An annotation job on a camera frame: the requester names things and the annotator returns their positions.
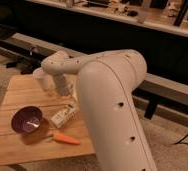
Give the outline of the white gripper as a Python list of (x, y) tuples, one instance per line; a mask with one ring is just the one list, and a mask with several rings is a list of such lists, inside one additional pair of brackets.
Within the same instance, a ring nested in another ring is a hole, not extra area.
[(53, 76), (56, 92), (59, 96), (69, 96), (73, 93), (73, 84), (64, 74)]

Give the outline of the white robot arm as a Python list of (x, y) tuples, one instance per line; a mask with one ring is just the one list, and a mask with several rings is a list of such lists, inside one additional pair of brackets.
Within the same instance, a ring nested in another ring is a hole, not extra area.
[(61, 96), (68, 94), (65, 76), (77, 76), (79, 107), (102, 171), (157, 171), (132, 99), (147, 74), (142, 54), (124, 49), (66, 58), (58, 51), (41, 68)]

